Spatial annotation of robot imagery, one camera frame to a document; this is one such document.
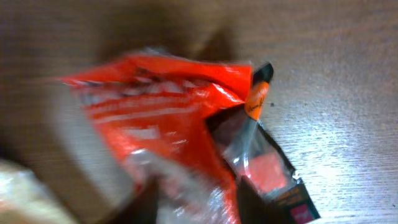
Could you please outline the black orange snack packet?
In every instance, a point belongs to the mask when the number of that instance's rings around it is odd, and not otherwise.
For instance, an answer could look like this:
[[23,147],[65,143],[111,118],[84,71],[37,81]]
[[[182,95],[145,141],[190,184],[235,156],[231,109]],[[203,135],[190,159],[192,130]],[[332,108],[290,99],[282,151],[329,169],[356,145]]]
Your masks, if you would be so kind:
[[273,74],[271,63],[262,65],[252,75],[245,104],[223,110],[206,122],[237,185],[247,177],[257,194],[276,203],[293,224],[310,223],[320,214],[295,167],[259,119]]

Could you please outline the cream yellow chip bag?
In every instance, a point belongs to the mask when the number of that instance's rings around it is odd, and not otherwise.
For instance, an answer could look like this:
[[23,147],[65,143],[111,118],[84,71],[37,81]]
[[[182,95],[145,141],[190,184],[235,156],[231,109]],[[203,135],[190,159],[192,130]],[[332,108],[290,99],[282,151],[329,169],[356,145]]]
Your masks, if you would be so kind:
[[77,224],[28,168],[1,159],[1,224]]

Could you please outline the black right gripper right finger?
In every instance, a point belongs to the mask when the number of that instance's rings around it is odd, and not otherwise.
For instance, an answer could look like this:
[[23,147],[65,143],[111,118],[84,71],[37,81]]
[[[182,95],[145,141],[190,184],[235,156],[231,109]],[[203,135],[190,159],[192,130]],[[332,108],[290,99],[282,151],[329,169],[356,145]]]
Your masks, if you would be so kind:
[[273,201],[264,201],[242,177],[237,191],[239,216],[242,224],[291,224],[287,213]]

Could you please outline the red snack bag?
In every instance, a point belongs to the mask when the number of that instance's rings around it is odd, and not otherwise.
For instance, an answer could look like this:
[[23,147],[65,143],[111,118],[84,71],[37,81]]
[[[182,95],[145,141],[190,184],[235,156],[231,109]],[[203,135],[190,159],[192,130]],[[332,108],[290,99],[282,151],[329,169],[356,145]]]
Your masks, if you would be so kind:
[[62,78],[136,192],[159,183],[158,223],[239,223],[236,184],[206,120],[244,103],[249,63],[135,52]]

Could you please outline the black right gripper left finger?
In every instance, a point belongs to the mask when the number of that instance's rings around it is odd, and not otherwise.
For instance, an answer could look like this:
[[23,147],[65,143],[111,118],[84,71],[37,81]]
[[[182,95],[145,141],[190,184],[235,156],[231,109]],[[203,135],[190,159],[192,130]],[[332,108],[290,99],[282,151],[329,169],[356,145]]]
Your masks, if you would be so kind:
[[105,224],[156,224],[158,199],[159,185],[151,179],[134,200],[114,212]]

